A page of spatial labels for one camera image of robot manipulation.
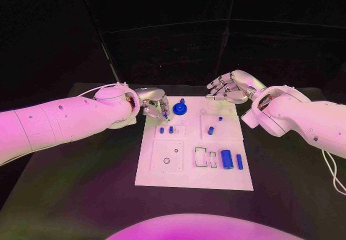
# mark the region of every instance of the blue object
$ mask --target blue object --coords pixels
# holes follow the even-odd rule
[[[221,158],[222,158],[224,169],[232,169],[234,168],[234,162],[232,162],[232,157],[231,157],[231,151],[230,150],[222,150],[221,151]]]
[[[211,127],[209,127],[209,130],[208,130],[208,134],[209,134],[209,135],[214,135],[214,130],[215,130],[215,128],[211,126]]]
[[[237,154],[238,169],[244,169],[243,155]]]
[[[188,107],[186,107],[186,101],[182,98],[181,102],[173,106],[173,113],[176,115],[185,115],[188,111]]]

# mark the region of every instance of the black background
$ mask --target black background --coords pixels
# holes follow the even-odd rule
[[[64,98],[77,82],[207,85],[243,69],[267,86],[346,103],[346,2],[3,0],[0,111]],[[31,155],[0,167],[0,206]]]

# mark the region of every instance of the table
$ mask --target table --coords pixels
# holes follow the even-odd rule
[[[77,83],[70,96],[97,86]],[[159,87],[169,96],[208,94],[204,86],[130,87]],[[312,100],[325,98],[318,88],[300,90]],[[251,101],[237,105],[240,116],[250,107]],[[0,212],[2,240],[106,239],[150,218],[182,213],[240,218],[309,240],[343,239],[346,198],[322,151],[296,132],[279,138],[241,122],[254,191],[136,186],[145,122],[140,112],[137,124],[34,154]],[[346,161],[335,159],[343,180]]]

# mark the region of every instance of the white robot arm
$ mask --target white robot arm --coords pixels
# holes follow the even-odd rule
[[[251,128],[261,125],[276,137],[294,130],[310,145],[346,158],[345,105],[312,102],[294,87],[286,85],[267,88],[241,70],[224,74],[207,87],[212,89],[208,99],[235,104],[253,100],[251,109],[241,117]]]
[[[94,99],[83,95],[94,90]],[[0,112],[0,165],[23,155],[77,141],[108,129],[136,124],[143,114],[160,121],[170,115],[166,93],[159,88],[132,90],[124,83],[108,84],[77,97]],[[153,104],[160,102],[162,112]]]

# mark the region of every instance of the white pegboard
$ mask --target white pegboard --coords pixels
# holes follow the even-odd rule
[[[176,115],[172,108],[182,98],[188,112]],[[160,122],[146,118],[134,184],[253,191],[235,104],[196,96],[169,96],[168,99],[169,120]],[[208,135],[209,127],[214,127],[212,135]],[[196,148],[207,148],[207,166],[196,166]],[[222,168],[222,150],[231,150],[234,169]],[[211,152],[215,152],[215,158],[211,158]],[[244,170],[238,169],[237,154],[241,154]]]

